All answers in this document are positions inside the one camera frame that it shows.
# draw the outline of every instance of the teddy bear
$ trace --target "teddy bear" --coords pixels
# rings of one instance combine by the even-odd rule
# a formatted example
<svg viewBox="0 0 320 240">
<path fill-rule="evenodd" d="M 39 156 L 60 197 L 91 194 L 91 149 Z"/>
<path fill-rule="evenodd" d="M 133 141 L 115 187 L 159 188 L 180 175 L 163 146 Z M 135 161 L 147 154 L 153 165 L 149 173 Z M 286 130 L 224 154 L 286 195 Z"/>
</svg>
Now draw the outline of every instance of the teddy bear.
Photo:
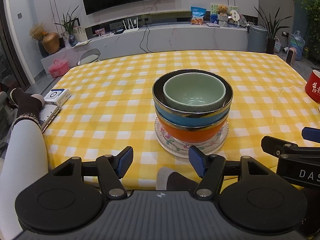
<svg viewBox="0 0 320 240">
<path fill-rule="evenodd" d="M 227 15 L 228 12 L 228 6 L 226 5 L 219 5 L 217 13 L 220 15 Z"/>
</svg>

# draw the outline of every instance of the red mug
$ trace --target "red mug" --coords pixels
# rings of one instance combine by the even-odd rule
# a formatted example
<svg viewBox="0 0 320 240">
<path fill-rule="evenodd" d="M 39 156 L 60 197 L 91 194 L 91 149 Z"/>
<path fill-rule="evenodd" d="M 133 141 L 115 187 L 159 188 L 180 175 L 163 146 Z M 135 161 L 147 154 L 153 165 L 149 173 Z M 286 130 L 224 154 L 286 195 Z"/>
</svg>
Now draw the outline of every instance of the red mug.
<svg viewBox="0 0 320 240">
<path fill-rule="evenodd" d="M 320 103 L 320 72 L 313 70 L 305 87 L 306 93 L 314 101 Z"/>
</svg>

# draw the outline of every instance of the pink box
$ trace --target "pink box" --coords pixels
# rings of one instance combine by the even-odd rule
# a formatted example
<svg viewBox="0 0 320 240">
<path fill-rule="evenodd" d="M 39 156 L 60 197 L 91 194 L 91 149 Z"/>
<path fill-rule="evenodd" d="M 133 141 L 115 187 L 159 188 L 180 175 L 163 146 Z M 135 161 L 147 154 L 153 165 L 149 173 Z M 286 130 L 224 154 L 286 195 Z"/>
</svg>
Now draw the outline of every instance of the pink box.
<svg viewBox="0 0 320 240">
<path fill-rule="evenodd" d="M 58 60 L 56 59 L 53 64 L 49 67 L 49 72 L 53 78 L 63 76 L 69 71 L 68 61 L 65 59 Z"/>
</svg>

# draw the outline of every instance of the bowl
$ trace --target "bowl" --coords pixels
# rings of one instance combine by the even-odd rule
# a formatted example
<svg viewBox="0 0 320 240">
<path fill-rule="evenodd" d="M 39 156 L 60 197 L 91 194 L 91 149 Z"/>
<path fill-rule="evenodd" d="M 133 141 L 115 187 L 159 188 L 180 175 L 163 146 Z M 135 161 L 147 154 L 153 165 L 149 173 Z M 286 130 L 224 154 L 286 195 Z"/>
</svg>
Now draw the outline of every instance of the bowl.
<svg viewBox="0 0 320 240">
<path fill-rule="evenodd" d="M 202 127 L 186 127 L 176 125 L 172 122 L 169 122 L 163 116 L 161 116 L 157 109 L 156 115 L 164 129 L 174 138 L 188 143 L 201 143 L 208 141 L 217 134 L 217 132 L 220 130 L 220 128 L 227 120 L 229 112 L 227 112 L 225 116 L 218 122 Z"/>
<path fill-rule="evenodd" d="M 221 103 L 221 107 L 216 110 L 202 112 L 202 113 L 185 112 L 185 111 L 180 111 L 170 107 L 164 96 L 164 92 L 163 92 L 164 84 L 173 76 L 176 76 L 182 73 L 205 73 L 218 78 L 226 88 L 226 95 Z M 198 126 L 205 126 L 205 125 L 209 125 L 217 122 L 221 118 L 221 115 L 219 114 L 223 112 L 224 114 L 222 114 L 222 116 L 226 114 L 232 102 L 233 90 L 230 84 L 228 83 L 228 81 L 226 81 L 224 78 L 222 78 L 217 74 L 214 74 L 205 70 L 200 70 L 200 69 L 181 69 L 181 70 L 176 70 L 176 71 L 167 73 L 161 76 L 160 78 L 158 78 L 152 87 L 152 97 L 153 97 L 153 101 L 155 103 L 156 108 L 159 110 L 161 109 L 161 115 L 165 119 L 182 126 L 195 126 L 195 123 L 197 124 L 198 122 L 199 122 Z"/>
<path fill-rule="evenodd" d="M 172 122 L 172 123 L 175 123 L 175 124 L 181 125 L 181 126 L 188 126 L 188 127 L 207 126 L 207 125 L 213 124 L 213 123 L 219 121 L 222 117 L 224 117 L 225 114 L 230 109 L 230 107 L 228 107 L 222 113 L 214 115 L 214 116 L 210 116 L 210 117 L 188 118 L 188 117 L 183 117 L 183 116 L 169 113 L 169 112 L 165 111 L 164 109 L 162 109 L 157 104 L 155 104 L 155 108 L 161 114 L 161 116 L 163 116 L 169 122 Z"/>
<path fill-rule="evenodd" d="M 220 108 L 226 94 L 226 88 L 219 79 L 196 72 L 169 78 L 163 91 L 170 107 L 193 113 Z"/>
</svg>

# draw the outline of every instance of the blue gripper pad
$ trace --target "blue gripper pad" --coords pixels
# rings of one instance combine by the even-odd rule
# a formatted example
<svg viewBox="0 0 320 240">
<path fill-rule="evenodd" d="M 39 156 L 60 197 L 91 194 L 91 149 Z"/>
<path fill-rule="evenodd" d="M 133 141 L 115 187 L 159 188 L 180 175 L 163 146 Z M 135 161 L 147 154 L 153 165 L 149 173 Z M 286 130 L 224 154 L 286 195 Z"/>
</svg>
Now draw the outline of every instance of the blue gripper pad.
<svg viewBox="0 0 320 240">
<path fill-rule="evenodd" d="M 317 128 L 305 127 L 301 135 L 305 140 L 320 143 L 320 130 Z"/>
<path fill-rule="evenodd" d="M 117 156 L 119 163 L 115 172 L 119 179 L 123 178 L 133 161 L 133 148 L 127 146 Z"/>
<path fill-rule="evenodd" d="M 205 168 L 205 160 L 207 156 L 200 151 L 196 146 L 191 146 L 189 148 L 189 161 L 192 167 L 195 169 L 196 173 L 200 178 L 202 178 L 207 169 Z"/>
</svg>

